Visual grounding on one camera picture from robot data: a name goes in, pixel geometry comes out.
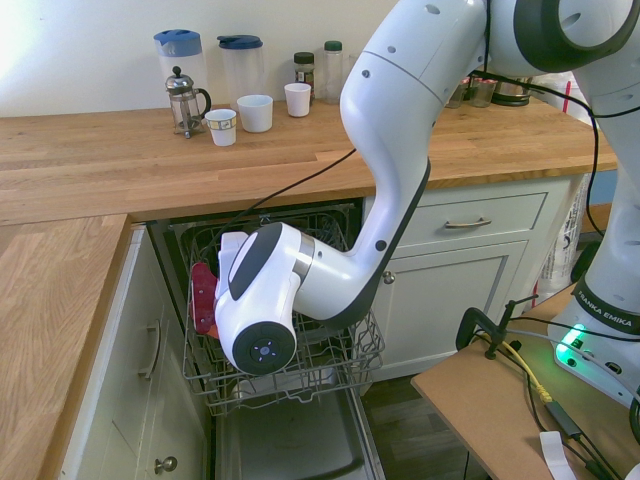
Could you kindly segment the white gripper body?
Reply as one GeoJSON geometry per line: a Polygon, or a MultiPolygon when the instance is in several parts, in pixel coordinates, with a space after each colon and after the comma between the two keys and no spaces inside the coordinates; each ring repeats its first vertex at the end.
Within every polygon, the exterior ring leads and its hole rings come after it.
{"type": "Polygon", "coordinates": [[[249,235],[245,232],[230,232],[222,235],[221,246],[217,254],[219,280],[215,293],[216,299],[229,289],[230,275],[235,258],[248,237],[249,235]]]}

